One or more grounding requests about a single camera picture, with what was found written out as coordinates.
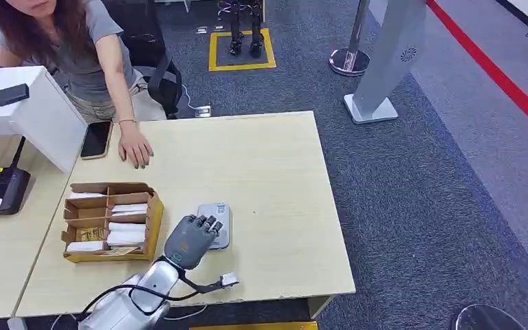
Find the bracelet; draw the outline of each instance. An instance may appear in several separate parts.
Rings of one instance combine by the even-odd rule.
[[[118,125],[122,124],[123,122],[134,122],[136,124],[136,120],[134,119],[123,119],[118,122]]]

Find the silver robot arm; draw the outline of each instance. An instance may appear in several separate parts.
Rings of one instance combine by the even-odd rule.
[[[221,276],[211,285],[196,285],[185,277],[186,270],[199,264],[221,227],[214,217],[184,217],[165,242],[164,254],[151,268],[94,299],[78,318],[78,330],[152,329],[168,313],[170,300],[181,301],[237,284],[234,273]],[[181,298],[169,297],[178,280],[195,289],[195,293]],[[92,314],[86,316],[93,304]]]

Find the robot finger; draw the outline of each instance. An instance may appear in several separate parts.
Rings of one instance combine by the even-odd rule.
[[[191,214],[191,215],[186,215],[185,217],[183,217],[183,221],[187,221],[187,222],[193,222],[193,220],[195,220],[196,216]]]
[[[221,222],[217,222],[214,226],[213,226],[213,230],[219,235],[219,231],[220,229],[223,227],[223,223]]]
[[[207,230],[213,226],[213,223],[216,221],[215,217],[210,215],[210,217],[206,220],[206,222],[203,224],[204,227],[207,226]]]
[[[205,215],[201,215],[200,217],[195,218],[195,224],[197,227],[201,227],[204,222],[206,222],[207,218]]]

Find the red stripe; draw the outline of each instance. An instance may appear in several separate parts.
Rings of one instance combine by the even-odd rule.
[[[517,104],[528,116],[528,96],[515,83],[507,77],[499,67],[487,56],[461,28],[440,8],[434,0],[427,0],[428,6],[436,14],[440,22],[458,41],[470,56],[485,70],[487,75]]]

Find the cardboard box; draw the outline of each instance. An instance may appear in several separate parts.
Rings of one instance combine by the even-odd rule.
[[[82,261],[124,261],[148,260],[155,256],[161,220],[163,203],[159,195],[143,183],[94,183],[72,184],[74,193],[101,193],[104,197],[89,197],[81,199],[66,199],[64,219],[66,231],[62,232],[64,241],[64,258],[72,263]],[[113,216],[115,205],[147,204],[146,213],[124,216]],[[143,223],[146,225],[144,243],[138,247],[110,247],[104,244],[104,250],[95,252],[68,252],[67,246],[72,242],[82,241],[90,228],[101,234],[106,240],[109,235],[109,223]]]

